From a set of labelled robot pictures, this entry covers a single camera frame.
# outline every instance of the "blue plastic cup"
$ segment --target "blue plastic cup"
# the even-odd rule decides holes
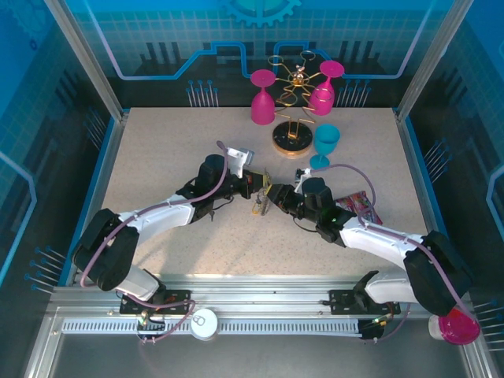
[[[313,169],[327,167],[329,159],[325,155],[329,155],[336,149],[341,133],[338,128],[332,124],[321,124],[315,131],[313,146],[318,155],[314,155],[309,160],[309,165]]]

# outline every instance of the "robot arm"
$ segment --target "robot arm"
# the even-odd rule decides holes
[[[297,172],[298,186],[274,184],[269,199],[283,212],[316,224],[321,237],[343,247],[358,248],[391,261],[393,272],[370,272],[356,285],[361,303],[418,302],[425,309],[446,316],[455,305],[440,274],[415,242],[427,247],[441,264],[455,291],[462,296],[472,285],[469,267],[447,237],[430,232],[426,236],[405,234],[365,221],[335,204],[331,190],[321,178]]]
[[[180,200],[199,198],[217,185],[224,168],[224,157],[220,155],[207,156],[197,177],[158,206],[150,206],[152,209],[147,212],[141,209],[126,213],[114,213],[109,209],[98,211],[73,251],[73,263],[84,270],[103,240],[134,216],[135,219],[123,227],[99,255],[88,277],[104,291],[116,289],[143,301],[155,301],[153,297],[163,291],[164,286],[147,271],[132,265],[136,247],[170,228],[194,223],[206,214],[212,214],[213,203],[218,199],[230,199],[234,195],[250,199],[265,184],[265,176],[243,168],[252,162],[254,152],[228,148],[227,154],[228,171],[224,182],[208,198],[180,203]]]

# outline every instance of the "pink wine glass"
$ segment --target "pink wine glass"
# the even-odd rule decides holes
[[[250,106],[250,118],[256,124],[271,124],[275,120],[275,101],[265,89],[275,83],[275,78],[268,69],[259,69],[250,76],[252,84],[261,88]]]
[[[313,114],[325,116],[331,112],[334,105],[334,89],[331,85],[331,79],[341,77],[345,73],[345,68],[337,61],[323,61],[321,72],[328,78],[322,84],[319,84],[309,97],[309,104],[313,107]]]

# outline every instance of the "beige table surface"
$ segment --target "beige table surface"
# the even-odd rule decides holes
[[[300,109],[290,109],[293,116]],[[312,150],[287,159],[272,145],[269,126],[250,120],[250,108],[134,108],[126,124],[103,207],[116,213],[160,202],[198,174],[208,154],[226,146],[255,152],[252,167],[266,167],[274,183],[293,183],[295,170],[309,166]],[[426,232],[425,223],[391,109],[333,109],[319,117],[312,130],[332,123],[341,140],[332,163],[363,170],[374,183],[376,210],[384,225],[405,232]],[[334,198],[370,190],[348,169],[320,174]],[[297,228],[291,217],[272,206],[265,217],[252,214],[253,201],[239,196],[218,210],[214,221],[205,217],[174,228],[138,247],[134,263],[152,273],[232,275],[361,276],[390,266],[360,250],[326,243],[318,234]],[[308,221],[301,221],[313,228]]]

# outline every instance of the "white round object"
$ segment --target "white round object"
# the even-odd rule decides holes
[[[191,334],[200,340],[210,340],[217,333],[217,315],[211,309],[199,309],[191,318]]]
[[[443,335],[441,334],[441,329],[439,328],[439,317],[437,315],[429,317],[428,333],[430,333],[432,338],[436,340],[444,340]]]

